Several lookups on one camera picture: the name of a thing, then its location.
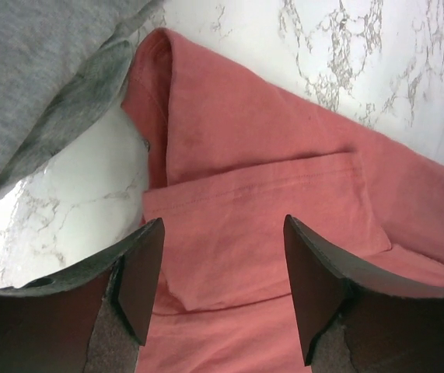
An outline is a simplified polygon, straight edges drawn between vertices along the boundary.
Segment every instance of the marble pattern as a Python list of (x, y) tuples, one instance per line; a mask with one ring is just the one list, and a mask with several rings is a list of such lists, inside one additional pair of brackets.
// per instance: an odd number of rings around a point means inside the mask
[[(167, 26), (269, 82), (444, 164), (444, 0), (165, 0)], [(0, 287), (123, 238), (147, 151), (119, 107), (0, 199)]]

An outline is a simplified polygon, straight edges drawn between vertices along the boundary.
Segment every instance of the red cloth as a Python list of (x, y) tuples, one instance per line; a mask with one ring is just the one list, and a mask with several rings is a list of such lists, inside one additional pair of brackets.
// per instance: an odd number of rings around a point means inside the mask
[(444, 166), (157, 30), (123, 108), (149, 139), (166, 226), (148, 372), (299, 372), (282, 226), (444, 287)]

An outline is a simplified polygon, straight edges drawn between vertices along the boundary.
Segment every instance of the folded red cloth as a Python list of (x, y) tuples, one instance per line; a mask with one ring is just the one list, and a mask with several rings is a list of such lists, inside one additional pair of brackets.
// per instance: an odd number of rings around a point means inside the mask
[(287, 214), (444, 287), (444, 166), (169, 30), (139, 47), (123, 108), (151, 143), (145, 220), (166, 226), (141, 373), (310, 371)]

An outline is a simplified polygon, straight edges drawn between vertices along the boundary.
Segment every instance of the white marble surface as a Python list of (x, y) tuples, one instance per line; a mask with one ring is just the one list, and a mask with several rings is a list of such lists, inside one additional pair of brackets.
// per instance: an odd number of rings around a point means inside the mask
[[(444, 164), (444, 0), (165, 0), (167, 26), (270, 82)], [(103, 249), (137, 225), (146, 150), (115, 107), (0, 200), (0, 287)]]

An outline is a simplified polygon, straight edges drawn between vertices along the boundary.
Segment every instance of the white tabletop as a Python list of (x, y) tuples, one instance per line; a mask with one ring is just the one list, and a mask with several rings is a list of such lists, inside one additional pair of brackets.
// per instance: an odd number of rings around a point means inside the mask
[[(444, 2), (166, 0), (158, 26), (444, 164)], [(92, 255), (138, 226), (147, 151), (119, 103), (0, 199), (0, 288)]]

